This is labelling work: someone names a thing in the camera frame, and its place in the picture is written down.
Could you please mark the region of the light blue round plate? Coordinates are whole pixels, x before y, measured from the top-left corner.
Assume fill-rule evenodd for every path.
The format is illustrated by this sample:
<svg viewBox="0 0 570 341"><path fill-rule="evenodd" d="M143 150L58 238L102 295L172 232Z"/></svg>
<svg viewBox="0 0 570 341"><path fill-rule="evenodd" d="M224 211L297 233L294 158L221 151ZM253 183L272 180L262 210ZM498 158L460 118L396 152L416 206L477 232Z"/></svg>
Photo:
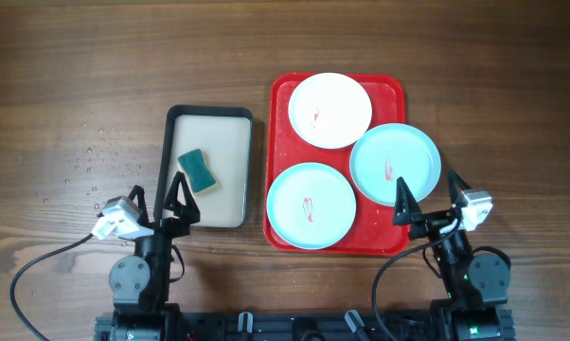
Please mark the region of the light blue round plate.
<svg viewBox="0 0 570 341"><path fill-rule="evenodd" d="M328 248L352 228L354 191L338 170L307 162L289 167L269 187L266 214L286 243L305 250Z"/></svg>

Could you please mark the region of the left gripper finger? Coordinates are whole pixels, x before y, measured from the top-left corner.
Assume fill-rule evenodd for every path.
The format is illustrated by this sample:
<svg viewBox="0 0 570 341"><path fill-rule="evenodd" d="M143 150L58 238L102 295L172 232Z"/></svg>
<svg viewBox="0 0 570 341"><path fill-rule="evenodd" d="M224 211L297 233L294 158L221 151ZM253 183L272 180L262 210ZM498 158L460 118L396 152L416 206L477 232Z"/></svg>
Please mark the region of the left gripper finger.
<svg viewBox="0 0 570 341"><path fill-rule="evenodd" d="M172 179L163 209L185 223L198 223L201 212L187 183L186 176L177 171Z"/></svg>
<svg viewBox="0 0 570 341"><path fill-rule="evenodd" d="M149 225L149 215L145 201L145 191L139 185L134 185L128 194L128 200L133 207L132 215L140 225Z"/></svg>

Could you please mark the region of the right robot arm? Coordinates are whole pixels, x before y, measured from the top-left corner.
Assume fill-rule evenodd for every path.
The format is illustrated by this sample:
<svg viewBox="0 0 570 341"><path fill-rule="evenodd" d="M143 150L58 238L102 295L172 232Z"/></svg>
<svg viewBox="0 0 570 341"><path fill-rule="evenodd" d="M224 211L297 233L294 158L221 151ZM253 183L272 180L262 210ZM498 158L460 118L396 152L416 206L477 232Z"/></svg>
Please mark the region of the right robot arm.
<svg viewBox="0 0 570 341"><path fill-rule="evenodd" d="M468 234L488 217L491 196L471 188L457 173L448 174L451 206L424 213L403 178L396 183L394 225L408 225L411 240L427 239L447 298L430 305L432 340L514 340L508 303L511 260L493 246L471 246Z"/></svg>

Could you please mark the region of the green yellow scrub sponge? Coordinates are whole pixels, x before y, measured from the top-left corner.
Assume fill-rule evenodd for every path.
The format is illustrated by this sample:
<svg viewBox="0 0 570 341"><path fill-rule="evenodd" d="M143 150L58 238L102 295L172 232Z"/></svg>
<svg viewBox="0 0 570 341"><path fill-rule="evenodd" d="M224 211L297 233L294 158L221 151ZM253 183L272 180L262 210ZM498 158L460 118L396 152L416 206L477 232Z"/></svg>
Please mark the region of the green yellow scrub sponge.
<svg viewBox="0 0 570 341"><path fill-rule="evenodd" d="M205 194L219 188L217 178L205 162L201 149L191 150L177 157L179 170L187 176L194 194Z"/></svg>

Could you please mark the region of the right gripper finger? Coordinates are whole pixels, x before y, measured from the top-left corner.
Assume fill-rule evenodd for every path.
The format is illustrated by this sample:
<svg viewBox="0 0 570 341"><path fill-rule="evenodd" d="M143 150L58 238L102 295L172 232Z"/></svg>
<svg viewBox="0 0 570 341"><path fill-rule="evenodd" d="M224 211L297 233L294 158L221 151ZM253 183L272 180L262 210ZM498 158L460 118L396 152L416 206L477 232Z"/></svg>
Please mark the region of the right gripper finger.
<svg viewBox="0 0 570 341"><path fill-rule="evenodd" d="M450 194L451 203L460 206L462 199L460 195L466 189L470 189L468 185L454 170L449 170L447 173L448 191Z"/></svg>
<svg viewBox="0 0 570 341"><path fill-rule="evenodd" d="M414 224L420 221L422 212L413 193L402 177L397 179L393 225Z"/></svg>

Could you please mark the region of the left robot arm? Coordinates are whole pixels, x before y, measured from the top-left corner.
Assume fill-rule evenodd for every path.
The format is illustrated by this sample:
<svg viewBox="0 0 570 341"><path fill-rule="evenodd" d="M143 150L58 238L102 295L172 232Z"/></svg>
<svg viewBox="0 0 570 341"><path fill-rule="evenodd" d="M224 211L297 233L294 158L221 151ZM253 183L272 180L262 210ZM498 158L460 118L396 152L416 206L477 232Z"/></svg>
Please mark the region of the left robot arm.
<svg viewBox="0 0 570 341"><path fill-rule="evenodd" d="M189 234L200 221L200 209L187 184L177 172L164 206L173 215L157 222L149 220L144 189L134 187L129 195L113 199L103 217L118 237L134 243L134 253L111 268L109 285L113 291L113 316L95 326L100 341L189 340L189 327L180 307L169 303L170 265L182 255L173 240Z"/></svg>

